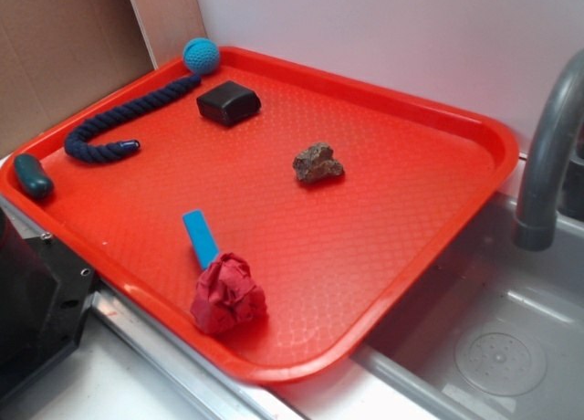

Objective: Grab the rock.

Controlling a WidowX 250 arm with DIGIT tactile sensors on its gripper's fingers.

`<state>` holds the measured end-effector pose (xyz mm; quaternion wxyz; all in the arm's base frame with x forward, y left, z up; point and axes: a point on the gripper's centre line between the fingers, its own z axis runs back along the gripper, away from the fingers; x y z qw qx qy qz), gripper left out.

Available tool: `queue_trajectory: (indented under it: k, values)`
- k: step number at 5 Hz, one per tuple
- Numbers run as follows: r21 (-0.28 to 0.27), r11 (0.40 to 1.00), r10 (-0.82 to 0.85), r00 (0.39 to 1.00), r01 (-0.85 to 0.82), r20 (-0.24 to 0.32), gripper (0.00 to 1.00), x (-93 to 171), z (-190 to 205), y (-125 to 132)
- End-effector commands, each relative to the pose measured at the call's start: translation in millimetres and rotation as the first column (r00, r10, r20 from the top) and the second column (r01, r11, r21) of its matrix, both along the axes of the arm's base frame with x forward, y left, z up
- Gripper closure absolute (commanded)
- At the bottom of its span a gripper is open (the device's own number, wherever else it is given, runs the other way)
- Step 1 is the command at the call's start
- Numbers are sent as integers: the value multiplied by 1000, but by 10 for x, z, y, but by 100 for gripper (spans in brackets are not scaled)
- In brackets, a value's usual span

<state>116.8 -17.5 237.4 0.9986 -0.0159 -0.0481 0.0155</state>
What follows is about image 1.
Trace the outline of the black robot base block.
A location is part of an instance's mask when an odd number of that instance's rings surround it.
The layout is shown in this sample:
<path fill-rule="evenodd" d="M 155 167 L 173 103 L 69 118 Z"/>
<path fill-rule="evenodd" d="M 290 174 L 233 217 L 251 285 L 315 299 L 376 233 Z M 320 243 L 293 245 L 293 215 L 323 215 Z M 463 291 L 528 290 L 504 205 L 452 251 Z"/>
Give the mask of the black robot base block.
<path fill-rule="evenodd" d="M 95 269 L 55 236 L 25 238 L 1 214 L 1 403 L 80 344 Z"/>

